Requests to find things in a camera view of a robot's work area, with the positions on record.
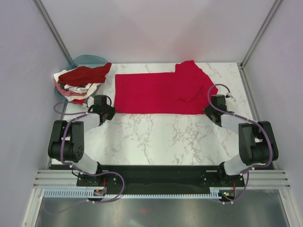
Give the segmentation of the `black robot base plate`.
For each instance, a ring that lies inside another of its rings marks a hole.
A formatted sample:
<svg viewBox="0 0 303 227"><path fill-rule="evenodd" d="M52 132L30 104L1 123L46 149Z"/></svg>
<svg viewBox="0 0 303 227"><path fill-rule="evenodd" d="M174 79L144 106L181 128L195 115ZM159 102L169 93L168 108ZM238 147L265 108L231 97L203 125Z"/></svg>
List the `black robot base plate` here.
<svg viewBox="0 0 303 227"><path fill-rule="evenodd" d="M103 176L78 175L77 186L101 187L110 192L208 192L213 187L240 188L240 175L221 178L218 166L102 165Z"/></svg>

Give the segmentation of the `bright red t-shirt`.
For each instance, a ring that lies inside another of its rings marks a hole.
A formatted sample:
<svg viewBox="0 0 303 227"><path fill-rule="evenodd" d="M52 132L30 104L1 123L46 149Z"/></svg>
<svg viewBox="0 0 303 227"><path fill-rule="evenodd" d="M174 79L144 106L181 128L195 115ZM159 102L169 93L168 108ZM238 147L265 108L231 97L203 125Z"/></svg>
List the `bright red t-shirt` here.
<svg viewBox="0 0 303 227"><path fill-rule="evenodd" d="M174 72L117 74L114 106L125 114L204 114L208 95L218 88L194 61Z"/></svg>

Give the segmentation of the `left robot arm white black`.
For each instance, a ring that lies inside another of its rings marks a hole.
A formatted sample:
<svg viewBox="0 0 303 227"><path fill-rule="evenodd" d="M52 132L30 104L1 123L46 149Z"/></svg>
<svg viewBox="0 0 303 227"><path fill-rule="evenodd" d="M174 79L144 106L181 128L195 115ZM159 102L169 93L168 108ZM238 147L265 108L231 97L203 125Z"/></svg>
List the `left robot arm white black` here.
<svg viewBox="0 0 303 227"><path fill-rule="evenodd" d="M56 120L48 145L48 156L87 175L93 186L104 181L101 164L85 153L84 134L110 121L116 114L112 100L107 95L96 95L86 110L78 113L63 113L70 120Z"/></svg>

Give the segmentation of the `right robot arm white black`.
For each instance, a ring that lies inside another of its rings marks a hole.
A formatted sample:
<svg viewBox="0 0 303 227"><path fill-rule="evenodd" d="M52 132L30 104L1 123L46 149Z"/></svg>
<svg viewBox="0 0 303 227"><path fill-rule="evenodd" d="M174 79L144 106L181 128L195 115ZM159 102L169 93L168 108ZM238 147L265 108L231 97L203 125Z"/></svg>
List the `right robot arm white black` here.
<svg viewBox="0 0 303 227"><path fill-rule="evenodd" d="M212 95L211 103L204 109L214 124L238 135L239 153L218 167L217 181L222 186L232 183L234 175L243 174L255 166L270 165L279 156L271 123L254 122L228 111L226 98Z"/></svg>

